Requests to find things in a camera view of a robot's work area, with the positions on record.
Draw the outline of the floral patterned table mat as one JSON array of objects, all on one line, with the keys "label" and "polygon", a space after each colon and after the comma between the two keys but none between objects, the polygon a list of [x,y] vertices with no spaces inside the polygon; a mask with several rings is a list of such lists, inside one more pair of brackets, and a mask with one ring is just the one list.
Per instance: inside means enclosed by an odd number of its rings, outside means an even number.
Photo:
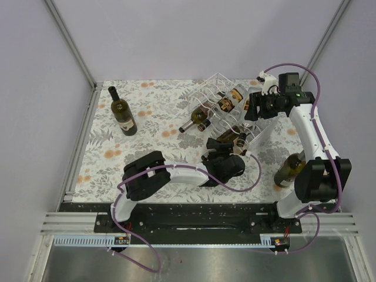
[{"label": "floral patterned table mat", "polygon": [[[190,113],[186,96],[196,80],[107,80],[95,107],[88,144],[76,174],[72,200],[75,203],[110,203],[118,195],[123,168],[138,158],[159,150],[167,160],[197,163],[209,138],[196,128],[180,133]],[[110,109],[108,87],[114,86],[130,105],[137,132],[126,136]],[[280,188],[273,180],[282,162],[302,149],[296,128],[284,114],[270,137],[245,158],[246,170],[226,187],[196,187],[168,184],[151,198],[161,203],[275,202],[288,196],[293,187]]]}]

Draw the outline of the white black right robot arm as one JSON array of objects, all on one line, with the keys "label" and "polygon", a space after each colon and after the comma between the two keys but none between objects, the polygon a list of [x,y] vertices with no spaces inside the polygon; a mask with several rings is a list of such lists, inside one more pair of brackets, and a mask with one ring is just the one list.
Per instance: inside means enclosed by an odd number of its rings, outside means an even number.
[{"label": "white black right robot arm", "polygon": [[331,145],[318,115],[318,96],[302,90],[297,72],[275,77],[262,71],[257,79],[263,87],[249,95],[245,119],[255,122],[285,113],[297,130],[306,159],[294,180],[294,191],[277,202],[277,212],[267,218],[269,229],[279,233],[288,226],[288,218],[312,209],[324,212],[320,203],[336,200],[329,211],[336,212],[352,166]]}]

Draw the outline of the green bottle black neck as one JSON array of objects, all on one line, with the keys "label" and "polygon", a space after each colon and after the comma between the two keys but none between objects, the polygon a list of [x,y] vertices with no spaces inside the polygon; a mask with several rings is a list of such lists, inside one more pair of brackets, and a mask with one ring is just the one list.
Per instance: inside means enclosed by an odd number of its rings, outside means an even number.
[{"label": "green bottle black neck", "polygon": [[133,136],[137,132],[137,125],[127,101],[121,99],[114,86],[108,87],[112,97],[111,110],[124,135]]}]

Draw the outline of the clear acrylic wine rack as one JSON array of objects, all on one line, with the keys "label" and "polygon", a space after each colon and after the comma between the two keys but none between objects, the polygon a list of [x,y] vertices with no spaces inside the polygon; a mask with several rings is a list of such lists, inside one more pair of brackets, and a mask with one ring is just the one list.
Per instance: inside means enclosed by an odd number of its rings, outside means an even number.
[{"label": "clear acrylic wine rack", "polygon": [[[227,93],[229,90],[234,88],[236,85],[241,84],[248,90],[249,87],[256,87],[258,88],[257,91],[259,92],[262,90],[262,83],[256,79],[252,79],[250,81],[246,80],[229,80],[225,76],[220,73],[214,74],[212,77],[208,78],[206,81],[201,83],[199,86],[196,86],[187,96],[188,106],[187,110],[189,113],[195,110],[198,106],[203,104],[204,102],[217,102],[224,96],[224,93]],[[247,140],[249,141],[249,145],[247,146],[248,150],[254,150],[256,147],[261,145],[265,142],[271,135],[275,125],[277,123],[277,118],[272,118],[268,120],[259,119],[256,121],[256,125],[253,128],[253,134],[248,135]],[[232,126],[240,126],[235,121],[232,123]],[[226,129],[216,130],[213,125],[209,126],[203,133],[208,137],[217,138],[222,133],[224,133]]]}]

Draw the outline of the aluminium corner frame post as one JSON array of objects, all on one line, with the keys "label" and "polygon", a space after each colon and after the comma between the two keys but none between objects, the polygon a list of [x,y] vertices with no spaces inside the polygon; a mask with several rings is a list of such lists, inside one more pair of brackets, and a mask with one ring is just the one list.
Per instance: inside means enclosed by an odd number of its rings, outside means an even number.
[{"label": "aluminium corner frame post", "polygon": [[78,47],[76,46],[75,41],[71,33],[69,32],[68,27],[66,26],[65,21],[62,18],[61,13],[56,6],[55,1],[53,0],[43,0],[43,4],[46,6],[49,14],[51,15],[54,23],[56,24],[59,32],[61,33],[63,40],[68,46],[74,60],[78,64],[79,69],[81,70],[82,74],[84,75],[88,85],[91,89],[95,89],[97,86],[96,80],[94,79],[93,75],[91,74],[87,64],[83,60],[81,53],[79,52]]}]

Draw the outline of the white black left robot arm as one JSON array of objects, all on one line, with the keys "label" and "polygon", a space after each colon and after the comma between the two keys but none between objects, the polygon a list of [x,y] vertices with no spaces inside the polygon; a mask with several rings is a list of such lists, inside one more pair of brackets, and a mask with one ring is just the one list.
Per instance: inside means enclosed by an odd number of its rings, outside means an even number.
[{"label": "white black left robot arm", "polygon": [[115,232],[123,231],[132,210],[139,201],[150,198],[167,184],[192,184],[215,187],[244,173],[245,162],[233,153],[232,142],[209,138],[207,156],[197,164],[168,162],[155,150],[123,168],[120,194],[111,204],[107,225]]}]

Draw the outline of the right aluminium frame post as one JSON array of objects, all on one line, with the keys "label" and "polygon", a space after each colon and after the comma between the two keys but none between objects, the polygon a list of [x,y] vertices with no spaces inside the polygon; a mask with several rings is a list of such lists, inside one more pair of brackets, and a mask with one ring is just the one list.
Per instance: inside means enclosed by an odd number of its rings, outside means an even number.
[{"label": "right aluminium frame post", "polygon": [[317,47],[315,48],[310,60],[308,61],[307,68],[313,71],[318,64],[320,58],[322,57],[327,45],[330,43],[332,36],[337,30],[338,26],[341,23],[345,13],[352,4],[352,0],[342,0],[336,9],[333,17],[331,18],[330,23],[325,29]]}]

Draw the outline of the clear square liquor bottle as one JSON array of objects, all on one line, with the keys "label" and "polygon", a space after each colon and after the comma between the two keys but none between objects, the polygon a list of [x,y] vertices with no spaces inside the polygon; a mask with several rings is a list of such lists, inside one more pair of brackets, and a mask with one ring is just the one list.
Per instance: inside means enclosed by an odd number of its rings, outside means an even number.
[{"label": "clear square liquor bottle", "polygon": [[238,84],[227,93],[224,93],[224,96],[217,102],[209,101],[209,106],[205,107],[207,117],[198,125],[197,129],[202,132],[211,125],[216,130],[230,129],[235,121],[230,112],[244,100],[246,93],[246,88]]}]

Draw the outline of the green bottle silver neck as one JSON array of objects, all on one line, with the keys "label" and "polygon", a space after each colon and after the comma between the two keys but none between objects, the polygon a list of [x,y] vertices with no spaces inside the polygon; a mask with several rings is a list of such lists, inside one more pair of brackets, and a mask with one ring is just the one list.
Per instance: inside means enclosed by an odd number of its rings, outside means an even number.
[{"label": "green bottle silver neck", "polygon": [[211,110],[213,107],[213,104],[210,102],[204,102],[197,108],[195,108],[194,111],[192,111],[192,114],[190,115],[190,119],[183,124],[181,127],[179,127],[179,132],[184,133],[188,129],[190,129],[193,125],[199,125],[203,123],[206,119],[213,116],[213,111]]}]

